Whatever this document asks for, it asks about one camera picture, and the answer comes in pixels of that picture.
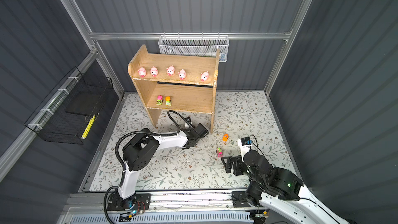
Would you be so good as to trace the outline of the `pink green toy truck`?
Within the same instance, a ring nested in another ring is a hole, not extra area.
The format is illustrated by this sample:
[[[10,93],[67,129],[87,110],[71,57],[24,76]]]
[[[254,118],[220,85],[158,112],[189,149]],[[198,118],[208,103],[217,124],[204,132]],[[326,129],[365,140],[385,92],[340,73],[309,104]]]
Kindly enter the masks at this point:
[[[221,147],[217,147],[216,153],[217,153],[217,156],[218,156],[219,158],[223,157],[223,152],[222,152]]]

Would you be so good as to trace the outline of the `orange green mixer truck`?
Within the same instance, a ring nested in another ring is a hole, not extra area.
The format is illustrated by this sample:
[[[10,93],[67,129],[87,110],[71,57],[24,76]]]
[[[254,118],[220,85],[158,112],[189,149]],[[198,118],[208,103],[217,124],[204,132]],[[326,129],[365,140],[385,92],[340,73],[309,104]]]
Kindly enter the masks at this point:
[[[165,97],[165,105],[166,106],[171,106],[172,105],[172,101],[171,101],[171,97],[170,96],[166,96]]]

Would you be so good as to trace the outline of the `pink pig toy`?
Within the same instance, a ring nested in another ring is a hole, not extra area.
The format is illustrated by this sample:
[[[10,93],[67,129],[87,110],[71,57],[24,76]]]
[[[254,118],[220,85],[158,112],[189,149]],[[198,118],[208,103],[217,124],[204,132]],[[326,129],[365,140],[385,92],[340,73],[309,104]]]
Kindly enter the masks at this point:
[[[139,77],[143,78],[147,75],[147,71],[144,67],[141,67],[137,70]]]
[[[173,65],[169,66],[169,67],[166,69],[166,71],[167,71],[167,75],[168,75],[168,76],[173,76],[173,75],[175,74],[175,68],[174,68]]]
[[[179,77],[180,80],[184,80],[186,78],[186,71],[184,69],[181,69],[178,72],[178,77]]]
[[[150,73],[152,77],[157,77],[159,74],[158,69],[154,66],[150,69]]]
[[[202,72],[202,73],[201,73],[201,81],[202,81],[202,82],[207,81],[208,78],[209,78],[209,72],[208,72],[208,71],[205,71],[205,72]]]

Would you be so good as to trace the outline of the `pink pig toy front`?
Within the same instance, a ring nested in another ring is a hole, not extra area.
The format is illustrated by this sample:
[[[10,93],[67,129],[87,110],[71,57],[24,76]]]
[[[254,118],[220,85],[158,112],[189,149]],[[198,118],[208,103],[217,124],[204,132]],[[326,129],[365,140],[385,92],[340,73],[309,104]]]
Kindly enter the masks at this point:
[[[167,71],[167,75],[168,75],[168,76],[173,76],[173,75],[175,74],[175,68],[174,68],[173,65],[169,66],[169,67],[166,69],[166,71]]]

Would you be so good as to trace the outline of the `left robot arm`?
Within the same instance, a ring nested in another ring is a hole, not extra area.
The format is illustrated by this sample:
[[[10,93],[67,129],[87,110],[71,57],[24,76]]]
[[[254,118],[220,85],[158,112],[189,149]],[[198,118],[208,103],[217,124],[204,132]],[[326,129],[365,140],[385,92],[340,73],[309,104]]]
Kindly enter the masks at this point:
[[[136,183],[140,171],[150,162],[155,153],[167,148],[189,149],[209,134],[201,124],[192,124],[176,111],[168,111],[168,117],[176,125],[177,131],[154,133],[145,128],[122,136],[116,146],[115,155],[122,165],[119,186],[112,186],[104,197],[104,209],[110,211],[131,210],[142,204],[136,199]]]

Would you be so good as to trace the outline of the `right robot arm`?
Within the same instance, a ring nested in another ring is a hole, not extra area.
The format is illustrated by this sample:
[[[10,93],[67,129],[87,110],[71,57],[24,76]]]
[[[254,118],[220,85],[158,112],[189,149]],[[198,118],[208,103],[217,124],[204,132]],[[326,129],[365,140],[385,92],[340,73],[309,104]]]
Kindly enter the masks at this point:
[[[246,202],[253,207],[269,208],[296,224],[354,224],[317,199],[303,181],[291,171],[272,166],[256,150],[240,156],[222,157],[227,173],[246,175],[249,185]]]

